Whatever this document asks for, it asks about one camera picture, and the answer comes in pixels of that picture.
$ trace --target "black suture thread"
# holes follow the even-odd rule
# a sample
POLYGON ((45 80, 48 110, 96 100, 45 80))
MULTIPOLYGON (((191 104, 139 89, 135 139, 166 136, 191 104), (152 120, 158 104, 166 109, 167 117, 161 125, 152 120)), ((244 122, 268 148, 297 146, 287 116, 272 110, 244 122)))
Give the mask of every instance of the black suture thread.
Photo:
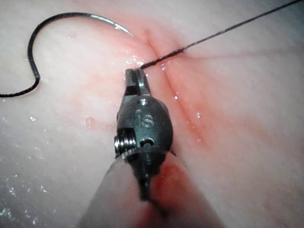
POLYGON ((222 31, 220 31, 220 32, 217 32, 217 33, 215 33, 215 34, 213 34, 213 35, 211 35, 211 36, 208 36, 208 37, 206 37, 206 38, 204 38, 204 39, 198 40, 198 41, 196 41, 196 42, 194 42, 194 43, 191 43, 191 44, 189 44, 189 45, 187 45, 187 46, 184 46, 184 47, 182 47, 182 48, 179 48, 179 49, 177 49, 177 50, 175 50, 175 51, 173 51, 173 52, 171 52, 171 53, 169 53, 169 54, 167 54, 167 55, 165 55, 165 56, 159 57, 158 59, 156 59, 156 60, 154 60, 154 61, 152 61, 152 62, 145 63, 145 64, 143 64, 143 65, 140 67, 140 69, 145 69, 145 68, 148 68, 148 67, 150 67, 150 66, 154 66, 154 65, 156 65, 157 63, 159 63, 159 62, 161 62, 161 61, 163 61, 163 60, 165 60, 165 59, 167 59, 167 58, 173 57, 173 56, 179 54, 180 52, 183 52, 184 50, 186 50, 186 49, 188 49, 188 48, 190 48, 190 47, 192 47, 192 46, 194 46, 194 45, 197 45, 197 44, 202 43, 202 42, 204 42, 204 41, 206 41, 206 40, 208 40, 208 39, 211 39, 211 38, 214 38, 214 37, 219 36, 219 35, 221 35, 221 34, 224 34, 224 33, 226 33, 226 32, 229 32, 229 31, 231 31, 231 30, 233 30, 233 29, 236 29, 236 28, 238 28, 238 27, 240 27, 240 26, 242 26, 242 25, 245 25, 245 24, 247 24, 247 23, 249 23, 249 22, 252 22, 252 21, 254 21, 254 20, 258 19, 258 18, 261 18, 261 17, 266 16, 266 15, 268 15, 268 14, 270 14, 270 13, 273 13, 273 12, 276 12, 276 11, 278 11, 278 10, 281 10, 281 9, 283 9, 283 8, 285 8, 285 7, 290 6, 290 5, 296 4, 297 2, 300 2, 300 1, 302 1, 302 0, 295 0, 295 1, 292 1, 292 2, 290 2, 290 3, 287 3, 287 4, 285 4, 285 5, 279 6, 279 7, 275 8, 275 9, 270 10, 270 11, 267 11, 267 12, 265 12, 265 13, 262 13, 262 14, 260 14, 260 15, 258 15, 258 16, 255 16, 255 17, 253 17, 253 18, 251 18, 251 19, 248 19, 248 20, 245 20, 245 21, 243 21, 243 22, 241 22, 241 23, 238 23, 238 24, 236 24, 236 25, 233 25, 233 26, 231 26, 231 27, 229 27, 229 28, 226 28, 226 29, 224 29, 224 30, 222 30, 222 31))
MULTIPOLYGON (((233 30, 233 29, 236 29, 237 27, 240 27, 240 26, 242 26, 242 25, 245 25, 245 24, 247 24, 247 23, 249 23, 249 22, 251 22, 251 21, 253 21, 253 20, 256 20, 256 19, 258 19, 258 18, 260 18, 260 17, 266 16, 266 15, 268 15, 268 14, 270 14, 270 13, 276 12, 276 11, 278 11, 278 10, 280 10, 280 9, 283 9, 283 8, 285 8, 285 7, 288 7, 288 6, 290 6, 290 5, 296 4, 297 2, 300 2, 300 1, 302 1, 302 0, 294 0, 294 1, 290 2, 290 3, 287 3, 287 4, 285 4, 285 5, 282 5, 282 6, 280 6, 280 7, 277 7, 277 8, 275 8, 275 9, 272 9, 272 10, 270 10, 270 11, 268 11, 268 12, 265 12, 265 13, 262 13, 262 14, 260 14, 260 15, 258 15, 258 16, 255 16, 255 17, 253 17, 253 18, 251 18, 251 19, 248 19, 248 20, 245 20, 245 21, 243 21, 243 22, 241 22, 241 23, 238 23, 238 24, 236 24, 236 25, 233 25, 233 26, 231 26, 231 27, 229 27, 229 28, 227 28, 227 29, 224 29, 224 30, 222 30, 222 31, 220 31, 220 32, 217 32, 217 33, 215 33, 215 34, 213 34, 213 35, 211 35, 211 36, 209 36, 209 37, 206 37, 206 38, 204 38, 204 39, 201 39, 201 40, 198 40, 198 41, 196 41, 196 42, 194 42, 194 43, 191 43, 191 44, 189 44, 189 45, 187 45, 187 46, 184 46, 184 47, 182 47, 182 48, 179 48, 179 49, 177 49, 177 50, 175 50, 175 51, 173 51, 173 52, 171 52, 171 53, 169 53, 169 54, 167 54, 167 55, 165 55, 165 56, 159 57, 157 60, 154 60, 154 61, 152 61, 152 62, 143 64, 143 65, 140 67, 140 69, 145 69, 145 68, 148 68, 148 67, 150 67, 150 66, 154 66, 154 65, 156 65, 157 63, 159 63, 159 62, 161 62, 161 61, 163 61, 163 60, 165 60, 165 59, 168 59, 168 58, 170 58, 170 57, 173 57, 173 56, 175 56, 175 55, 177 55, 177 54, 183 52, 184 50, 186 50, 186 49, 188 49, 188 48, 190 48, 190 47, 192 47, 192 46, 194 46, 194 45, 197 45, 197 44, 202 43, 202 42, 204 42, 204 41, 206 41, 206 40, 208 40, 208 39, 211 39, 211 38, 214 38, 214 37, 219 36, 219 35, 221 35, 221 34, 224 34, 224 33, 228 32, 228 31, 231 31, 231 30, 233 30)), ((32 68, 33 74, 34 74, 34 76, 35 76, 35 83, 34 83, 31 87, 29 87, 29 88, 27 88, 27 89, 25 89, 25 90, 22 90, 22 91, 20 91, 20 92, 13 93, 13 94, 0 94, 0 97, 15 97, 15 96, 21 96, 21 95, 24 95, 24 94, 29 93, 30 91, 34 90, 34 89, 38 86, 38 84, 39 84, 39 82, 40 82, 40 74, 39 74, 39 72, 38 72, 37 66, 36 66, 35 61, 34 61, 34 58, 33 58, 33 44, 34 44, 34 40, 35 40, 37 34, 40 32, 40 30, 41 30, 43 27, 45 27, 45 26, 46 26, 47 24, 49 24, 50 22, 53 22, 53 21, 59 20, 59 19, 63 19, 63 18, 71 18, 71 17, 88 17, 88 18, 98 19, 98 15, 96 15, 97 17, 93 17, 93 16, 95 16, 95 15, 94 15, 94 14, 90 14, 90 13, 81 13, 81 12, 62 13, 62 14, 58 14, 58 15, 52 16, 52 17, 46 19, 45 21, 43 21, 41 24, 39 24, 39 25, 36 27, 36 29, 34 30, 34 32, 32 33, 32 36, 30 37, 30 40, 29 40, 29 43, 28 43, 28 60, 29 60, 30 66, 31 66, 31 68, 32 68)))

